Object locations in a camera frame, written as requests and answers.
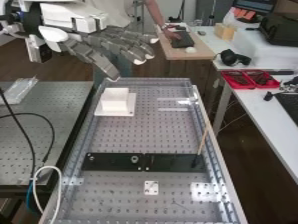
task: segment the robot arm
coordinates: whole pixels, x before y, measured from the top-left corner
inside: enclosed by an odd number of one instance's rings
[[[155,57],[149,44],[157,37],[112,26],[109,15],[80,1],[19,0],[14,8],[11,0],[0,0],[0,20],[3,32],[26,39],[34,62],[47,61],[52,51],[68,51],[117,80],[120,72],[101,49],[124,55],[137,65]]]

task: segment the red tray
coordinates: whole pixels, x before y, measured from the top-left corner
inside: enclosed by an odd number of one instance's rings
[[[221,75],[233,89],[254,89],[256,83],[242,71],[222,71]]]
[[[260,89],[272,89],[280,87],[280,82],[262,70],[246,70],[244,73],[253,80],[256,87]]]

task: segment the black bracket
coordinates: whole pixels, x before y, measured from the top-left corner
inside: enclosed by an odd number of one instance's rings
[[[205,172],[205,162],[196,154],[87,153],[83,170],[192,173]]]

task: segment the person's arm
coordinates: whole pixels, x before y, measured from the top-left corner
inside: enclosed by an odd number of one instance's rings
[[[163,27],[165,25],[165,20],[161,15],[161,10],[156,0],[145,0],[145,5],[156,24]],[[181,39],[180,35],[175,32],[171,32],[167,28],[163,29],[163,31],[168,39]]]

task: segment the robot finger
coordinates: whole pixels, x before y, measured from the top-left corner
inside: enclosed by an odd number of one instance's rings
[[[159,37],[151,34],[141,34],[139,32],[129,31],[121,27],[108,27],[105,30],[107,33],[115,34],[120,37],[125,37],[127,39],[132,40],[141,40],[145,43],[155,44],[159,41]]]
[[[121,37],[121,40],[125,43],[131,44],[132,46],[139,47],[143,50],[143,52],[145,53],[145,57],[148,60],[153,59],[156,57],[155,51],[147,43],[144,43],[141,41],[132,40],[132,39],[127,39],[124,36]]]
[[[128,39],[140,39],[143,42],[148,44],[155,44],[159,41],[159,37],[152,34],[141,34],[129,30],[124,31],[124,36]]]
[[[125,43],[119,37],[109,35],[91,35],[88,36],[88,43],[92,46],[104,47],[116,55],[124,55],[124,57],[136,65],[145,63],[147,56],[143,49],[139,46]]]
[[[107,74],[107,76],[117,81],[120,78],[120,72],[108,58],[97,51],[95,51],[87,44],[69,39],[60,43],[61,49],[65,49],[72,55],[75,55],[83,62],[95,64],[95,66]]]

